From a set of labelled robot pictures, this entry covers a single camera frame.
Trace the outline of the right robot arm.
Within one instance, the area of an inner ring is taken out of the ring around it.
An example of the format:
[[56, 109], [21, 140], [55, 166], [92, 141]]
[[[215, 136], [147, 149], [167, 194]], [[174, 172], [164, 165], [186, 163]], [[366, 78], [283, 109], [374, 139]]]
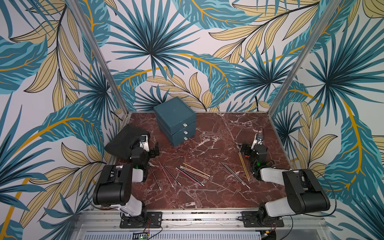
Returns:
[[309, 169], [277, 169], [267, 161], [268, 148], [261, 134], [255, 134], [252, 144], [238, 144], [241, 157], [250, 161], [250, 171], [258, 181], [277, 184], [285, 188], [286, 196], [262, 203], [253, 216], [258, 221], [282, 216], [311, 215], [328, 211], [331, 202], [314, 171]]

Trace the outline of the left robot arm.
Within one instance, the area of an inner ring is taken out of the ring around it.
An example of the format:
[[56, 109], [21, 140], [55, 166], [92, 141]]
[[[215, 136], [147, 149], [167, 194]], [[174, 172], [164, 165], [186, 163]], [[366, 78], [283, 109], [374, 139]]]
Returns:
[[150, 160], [150, 134], [115, 137], [106, 146], [106, 151], [115, 157], [122, 158], [122, 165], [106, 165], [92, 194], [94, 205], [102, 210], [116, 209], [124, 217], [145, 220], [147, 210], [145, 204], [132, 194], [133, 183], [144, 183], [148, 176]]

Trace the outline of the teal three-drawer cabinet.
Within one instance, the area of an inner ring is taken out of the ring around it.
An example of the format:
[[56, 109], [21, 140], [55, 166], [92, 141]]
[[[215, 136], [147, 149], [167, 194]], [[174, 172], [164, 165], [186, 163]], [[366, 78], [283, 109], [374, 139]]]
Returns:
[[154, 107], [158, 126], [173, 147], [196, 134], [197, 114], [181, 98], [175, 97]]

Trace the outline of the black cloth cover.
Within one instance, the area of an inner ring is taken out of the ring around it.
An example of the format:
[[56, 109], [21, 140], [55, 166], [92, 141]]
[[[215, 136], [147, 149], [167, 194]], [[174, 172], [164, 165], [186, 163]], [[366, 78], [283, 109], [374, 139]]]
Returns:
[[127, 124], [123, 129], [105, 146], [105, 151], [118, 159], [126, 160], [131, 156], [135, 144], [140, 142], [140, 137], [150, 133], [139, 127]]

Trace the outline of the green circuit board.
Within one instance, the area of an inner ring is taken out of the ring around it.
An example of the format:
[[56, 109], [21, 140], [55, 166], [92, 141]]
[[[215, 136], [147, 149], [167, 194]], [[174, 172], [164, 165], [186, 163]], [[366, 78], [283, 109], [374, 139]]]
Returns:
[[147, 240], [149, 236], [148, 233], [133, 233], [132, 240]]

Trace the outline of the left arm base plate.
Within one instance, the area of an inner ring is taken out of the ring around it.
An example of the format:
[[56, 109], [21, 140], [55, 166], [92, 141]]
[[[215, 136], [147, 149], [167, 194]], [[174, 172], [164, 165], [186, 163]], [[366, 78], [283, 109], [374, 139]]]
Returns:
[[148, 212], [144, 216], [128, 217], [121, 213], [120, 229], [160, 229], [162, 226], [162, 212]]

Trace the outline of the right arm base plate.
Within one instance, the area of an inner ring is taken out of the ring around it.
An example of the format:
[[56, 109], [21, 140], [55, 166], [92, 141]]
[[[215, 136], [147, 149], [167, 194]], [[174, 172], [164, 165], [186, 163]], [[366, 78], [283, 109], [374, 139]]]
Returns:
[[280, 228], [284, 227], [281, 217], [270, 217], [262, 211], [243, 211], [239, 218], [245, 228]]

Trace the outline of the aluminium front rail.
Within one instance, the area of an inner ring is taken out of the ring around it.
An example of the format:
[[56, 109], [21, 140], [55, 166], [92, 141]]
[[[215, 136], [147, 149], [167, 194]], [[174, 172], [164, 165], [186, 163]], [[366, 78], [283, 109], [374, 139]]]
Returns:
[[160, 229], [120, 229], [118, 212], [86, 211], [73, 228], [72, 240], [132, 240], [133, 233], [148, 233], [148, 240], [331, 240], [323, 218], [306, 215], [282, 217], [284, 227], [245, 228], [239, 220], [244, 209], [169, 209], [162, 212]]

